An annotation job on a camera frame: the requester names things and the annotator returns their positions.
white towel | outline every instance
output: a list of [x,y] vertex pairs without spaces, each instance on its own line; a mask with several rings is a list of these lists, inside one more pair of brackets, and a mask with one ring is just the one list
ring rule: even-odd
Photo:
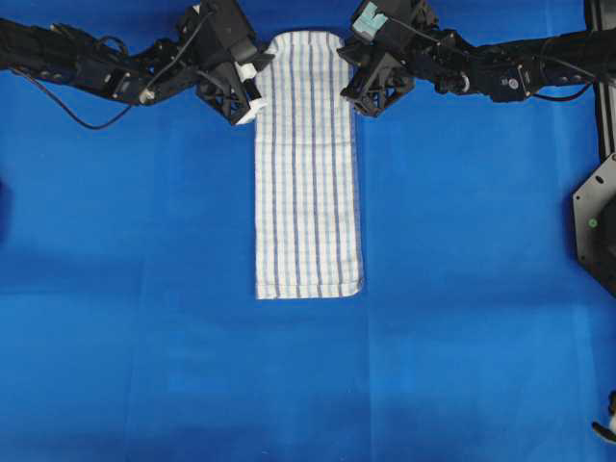
[[257,77],[257,298],[349,296],[363,281],[351,69],[326,32],[277,36]]

striped towel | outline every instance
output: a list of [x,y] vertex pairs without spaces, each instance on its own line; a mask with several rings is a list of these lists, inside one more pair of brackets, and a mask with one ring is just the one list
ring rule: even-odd
[[277,36],[257,77],[257,298],[349,296],[362,286],[355,123],[340,96],[351,75],[341,39]]

blue stripe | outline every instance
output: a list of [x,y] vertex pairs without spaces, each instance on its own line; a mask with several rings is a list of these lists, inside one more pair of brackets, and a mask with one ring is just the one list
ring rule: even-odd
[[276,86],[273,72],[271,73],[271,106],[273,107],[272,118],[272,151],[271,151],[271,219],[273,221],[273,278],[276,298],[280,298],[278,280],[278,223],[276,220]]
[[[273,73],[272,70],[272,66],[269,67],[269,71]],[[267,220],[266,217],[268,216],[268,214],[266,213],[266,187],[267,187],[267,176],[266,176],[266,152],[268,150],[267,148],[267,137],[266,137],[266,131],[268,129],[268,124],[265,120],[261,120],[259,121],[260,126],[263,126],[263,151],[261,151],[261,178],[259,178],[259,181],[261,182],[261,235],[262,235],[262,240],[261,240],[261,245],[262,245],[262,253],[263,253],[263,273],[261,274],[261,277],[263,277],[262,281],[259,281],[258,277],[257,277],[257,294],[259,294],[259,282],[261,282],[261,285],[264,287],[264,290],[266,291],[265,293],[265,297],[268,296],[267,294],[267,287],[268,287],[268,278],[267,278],[267,274],[268,274],[268,253],[267,253],[267,244],[268,244],[268,239],[267,239],[267,233],[266,233],[266,229],[267,229]]]
[[[340,38],[337,38],[338,41],[338,46],[343,46],[342,41],[340,40]],[[345,60],[339,60],[340,63],[340,67],[341,67],[341,72],[339,75],[339,89],[341,89],[342,87],[344,87],[347,83],[348,80],[345,80],[345,69],[347,68],[348,64]],[[341,98],[341,104],[343,105],[343,107],[345,107],[346,104],[348,104],[344,99],[342,99],[342,96],[340,96],[340,94],[338,94],[338,97]],[[347,116],[348,113],[345,112],[344,110],[340,111],[340,123],[342,124],[342,128],[343,130],[345,130],[345,133],[347,133],[347,125],[346,125],[346,121],[347,121]],[[343,182],[345,184],[345,186],[342,188],[343,192],[344,192],[344,201],[343,203],[345,204],[346,207],[348,207],[348,202],[350,200],[352,200],[352,186],[349,185],[348,179],[349,179],[349,174],[347,172],[347,161],[348,164],[350,165],[351,159],[350,159],[350,149],[351,149],[351,145],[353,144],[353,139],[352,139],[352,134],[350,133],[350,119],[348,121],[348,137],[350,140],[350,145],[349,145],[349,150],[348,150],[348,157],[347,157],[347,149],[345,148],[344,150],[344,155],[343,155],[343,159],[344,159],[344,167],[343,167]],[[347,267],[348,267],[348,282],[350,282],[351,280],[353,280],[354,274],[353,274],[353,256],[352,256],[352,251],[351,249],[353,248],[353,244],[351,242],[351,232],[350,232],[350,227],[351,227],[351,217],[350,217],[350,213],[352,211],[349,210],[349,208],[345,208],[345,241],[346,241],[346,262],[347,262]]]
[[[325,38],[325,44],[328,43],[328,37],[329,36],[323,36]],[[327,93],[326,90],[326,83],[328,82],[328,78],[326,77],[328,75],[328,71],[327,71],[327,66],[326,64],[328,63],[327,60],[327,55],[326,52],[328,51],[328,47],[325,46],[325,53],[323,53],[323,48],[320,46],[319,47],[319,58],[320,58],[320,67],[319,67],[319,79],[320,79],[320,83],[321,83],[321,103],[322,103],[322,110],[319,113],[319,129],[321,131],[321,139],[322,139],[322,144],[323,144],[323,148],[321,150],[321,155],[319,156],[319,159],[321,161],[321,165],[322,165],[322,184],[323,184],[323,197],[324,197],[324,201],[323,201],[323,207],[321,210],[321,216],[324,218],[324,232],[323,235],[326,237],[325,240],[325,255],[327,256],[326,258],[326,263],[327,263],[327,269],[326,269],[326,277],[323,278],[323,284],[326,287],[332,287],[333,286],[333,280],[334,280],[334,266],[335,266],[335,262],[331,261],[331,246],[332,246],[332,239],[331,239],[331,233],[329,230],[329,211],[327,210],[327,205],[328,205],[328,198],[333,195],[333,192],[330,193],[328,192],[327,187],[330,186],[327,183],[327,162],[326,162],[326,155],[325,155],[325,151],[326,151],[326,145],[325,145],[325,124],[330,125],[330,129],[332,130],[332,132],[335,132],[335,126],[334,124],[331,123],[331,120],[329,119],[329,114],[326,112],[325,110],[325,102],[329,99],[329,93]]]
[[[300,67],[303,69],[303,62],[300,62]],[[301,79],[299,79],[299,82],[297,83],[297,85],[299,86],[299,100],[302,103],[303,106],[303,102],[306,100],[306,95],[305,95],[305,91],[306,91],[306,86],[305,85],[301,85]],[[306,211],[310,210],[311,207],[311,201],[309,201],[308,198],[308,156],[306,155],[306,117],[305,111],[302,111],[302,118],[301,118],[301,140],[300,140],[300,146],[301,146],[301,170],[302,170],[302,175],[301,175],[301,181],[302,181],[302,187],[304,189],[304,194],[303,194],[303,198],[302,198],[302,202],[303,202],[303,211],[304,213],[302,214],[302,219],[303,219],[303,226],[304,226],[304,232],[303,232],[303,239],[304,239],[304,251],[303,251],[303,257],[304,257],[304,266],[303,269],[306,273],[306,277],[304,278],[304,281],[306,281],[306,286],[310,287],[310,285],[312,284],[312,271],[310,268],[310,236],[308,235],[308,214]]]
[[[279,75],[279,79],[278,77],[276,77],[278,79],[278,86],[281,89],[285,88],[285,72],[284,72],[284,68],[283,66],[280,66],[278,68],[280,75]],[[286,104],[286,100],[283,102],[282,104],[282,139],[285,140],[288,136],[288,132],[289,130],[287,129],[287,104]],[[287,153],[285,152],[286,148],[286,144],[283,147],[283,151],[282,151],[282,158],[286,159],[287,157]],[[282,255],[284,256],[284,266],[283,266],[283,279],[285,281],[285,284],[287,284],[287,281],[289,280],[289,275],[291,274],[290,268],[289,268],[289,243],[290,243],[290,232],[289,232],[289,223],[287,220],[287,217],[289,216],[289,201],[287,200],[288,197],[288,192],[287,192],[287,169],[286,169],[286,164],[283,163],[283,169],[282,169],[282,175],[281,175],[281,179],[282,179],[282,191],[280,192],[280,196],[283,198],[282,200],[282,223],[281,223],[281,227],[282,227],[282,234],[283,234],[283,241],[284,241],[284,250],[282,251]]]
[[329,97],[331,103],[331,176],[334,188],[334,214],[336,217],[336,264],[338,267],[338,295],[342,295],[343,269],[340,255],[340,215],[338,213],[338,178],[336,175],[336,111],[334,110],[337,95],[334,94],[334,89],[336,88],[334,83],[334,53],[329,46],[327,50],[329,51]]
[[291,71],[291,115],[292,115],[292,169],[293,169],[293,229],[295,240],[295,283],[297,297],[301,297],[299,286],[301,285],[301,271],[299,270],[299,228],[297,226],[297,133],[295,131],[296,116],[295,116],[295,72],[293,66],[294,46],[291,45],[290,71]]
[[[350,67],[348,71],[349,78],[352,78],[353,69]],[[357,161],[357,134],[355,127],[355,118],[357,114],[354,112],[353,107],[348,105],[350,115],[350,151],[351,151],[351,167],[353,175],[353,215],[355,219],[355,250],[357,252],[357,288],[361,287],[364,279],[364,259],[362,256],[362,235],[361,235],[361,216],[359,211],[359,178],[358,178],[358,161]]]
[[[311,41],[312,34],[308,34],[308,41]],[[309,71],[310,75],[314,75],[313,66],[313,50],[310,48],[309,58]],[[317,292],[319,296],[322,296],[321,285],[323,283],[321,276],[321,247],[319,242],[319,201],[317,198],[317,121],[316,121],[316,109],[315,109],[315,82],[310,79],[310,117],[312,120],[312,188],[313,188],[313,205],[315,207],[314,220],[315,220],[315,248],[317,251],[317,278],[319,286]]]

screw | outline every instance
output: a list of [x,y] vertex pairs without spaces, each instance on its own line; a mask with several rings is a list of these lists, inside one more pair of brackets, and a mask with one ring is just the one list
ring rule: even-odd
[[152,90],[144,90],[139,95],[139,100],[142,104],[146,104],[148,101],[152,101],[156,98],[156,93]]

metal frame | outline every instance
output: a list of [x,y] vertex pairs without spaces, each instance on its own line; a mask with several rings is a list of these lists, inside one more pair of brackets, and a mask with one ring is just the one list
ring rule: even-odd
[[[613,0],[586,0],[588,28],[604,31],[616,27],[616,2]],[[616,152],[616,89],[604,84],[595,86],[597,95],[597,123],[599,152],[602,160]]]

